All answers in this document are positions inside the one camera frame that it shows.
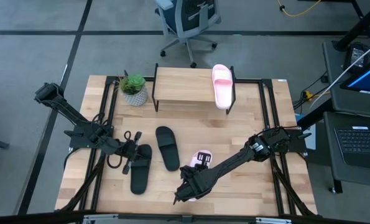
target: slide sandal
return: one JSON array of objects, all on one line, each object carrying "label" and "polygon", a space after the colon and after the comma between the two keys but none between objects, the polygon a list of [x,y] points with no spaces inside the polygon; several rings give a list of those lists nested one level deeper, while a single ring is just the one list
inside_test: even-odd
[{"label": "slide sandal", "polygon": [[158,127],[155,130],[155,136],[167,170],[179,169],[178,147],[172,130],[165,126]]},{"label": "slide sandal", "polygon": [[131,192],[136,195],[146,191],[152,159],[152,148],[148,144],[140,145],[138,150],[139,154],[146,158],[140,158],[131,163]]},{"label": "slide sandal", "polygon": [[232,73],[224,65],[215,65],[212,68],[212,82],[215,92],[215,105],[226,110],[232,104]]},{"label": "slide sandal", "polygon": [[[201,157],[201,155],[199,155],[199,153],[209,154],[210,155],[210,158],[206,160],[207,167],[210,167],[210,164],[212,162],[212,153],[210,151],[208,151],[208,150],[200,150],[200,151],[196,152],[193,155],[192,160],[190,161],[189,166],[195,167],[196,164],[201,164],[202,157]],[[195,199],[195,198],[189,199],[189,202],[195,202],[195,201],[197,201],[197,199]]]}]

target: black keyboard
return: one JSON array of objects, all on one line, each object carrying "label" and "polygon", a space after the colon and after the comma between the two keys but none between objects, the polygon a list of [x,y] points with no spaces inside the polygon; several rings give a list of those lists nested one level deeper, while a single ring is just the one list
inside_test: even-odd
[{"label": "black keyboard", "polygon": [[342,153],[370,154],[370,128],[335,128]]}]

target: gray carpet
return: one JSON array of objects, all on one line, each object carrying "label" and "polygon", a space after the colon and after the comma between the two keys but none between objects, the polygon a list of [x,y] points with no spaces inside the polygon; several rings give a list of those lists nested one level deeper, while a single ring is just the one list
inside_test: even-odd
[{"label": "gray carpet", "polygon": [[[0,0],[0,29],[76,30],[85,2]],[[363,12],[370,9],[369,1],[358,2]],[[342,2],[323,2],[299,18],[285,17],[276,1],[220,3],[222,23],[213,30],[348,30],[358,21],[352,5]],[[294,14],[313,4],[297,0],[282,3]],[[160,30],[154,8],[150,0],[95,0],[85,29]],[[208,44],[192,42],[198,68],[223,63],[233,65],[238,77],[287,79],[293,100],[325,71],[321,43],[335,39],[208,37],[218,42],[216,50],[211,51]],[[34,91],[43,82],[60,81],[73,40],[72,35],[0,36],[0,140],[11,143],[9,150],[0,150],[0,215],[15,212],[49,112],[33,100]],[[159,56],[159,49],[167,41],[161,35],[83,36],[68,81],[67,100],[80,108],[89,75],[117,75],[126,69],[151,76],[156,62],[161,66],[188,67],[190,61],[184,45],[168,49],[165,58]],[[370,44],[367,39],[360,41]],[[310,90],[315,92],[323,86],[319,83]],[[303,113],[307,112],[308,106],[304,106]],[[69,143],[63,131],[71,128],[66,119],[58,117],[29,213],[51,212],[54,208]],[[310,165],[309,171],[320,215],[370,222],[370,186],[344,183],[344,194],[332,195],[327,191],[332,184],[330,168]]]}]

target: gray office chair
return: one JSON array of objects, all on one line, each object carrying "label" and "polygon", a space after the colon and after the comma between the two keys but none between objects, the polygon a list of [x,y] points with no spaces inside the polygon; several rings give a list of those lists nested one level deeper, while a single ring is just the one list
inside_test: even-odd
[{"label": "gray office chair", "polygon": [[218,45],[205,37],[198,36],[213,24],[221,23],[218,0],[155,0],[158,8],[155,13],[162,21],[163,33],[168,35],[170,29],[177,38],[169,42],[160,51],[160,56],[165,56],[165,49],[177,44],[186,44],[190,56],[190,67],[197,64],[193,61],[190,39],[212,43],[212,49]]}]

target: pink slipper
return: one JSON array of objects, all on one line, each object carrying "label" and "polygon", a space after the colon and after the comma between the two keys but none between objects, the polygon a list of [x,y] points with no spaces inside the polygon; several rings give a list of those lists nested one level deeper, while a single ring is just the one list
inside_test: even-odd
[{"label": "pink slipper", "polygon": [[224,65],[215,65],[212,68],[212,82],[215,91],[215,105],[226,110],[232,104],[232,73]]},{"label": "pink slipper", "polygon": [[[201,161],[200,161],[200,160],[198,160],[198,153],[199,153],[199,152],[203,152],[203,153],[209,154],[209,155],[211,156],[210,161],[209,161],[209,162],[207,162],[207,166],[208,166],[208,167],[210,167],[210,164],[211,164],[211,162],[212,162],[212,153],[211,153],[210,151],[208,151],[208,150],[200,150],[200,151],[196,152],[196,153],[193,155],[192,160],[190,161],[189,166],[191,166],[191,167],[195,167],[195,166],[196,166],[196,164],[201,164]],[[195,198],[191,198],[191,199],[189,199],[189,202],[195,202],[195,201],[197,201],[197,199],[195,199]]]}]

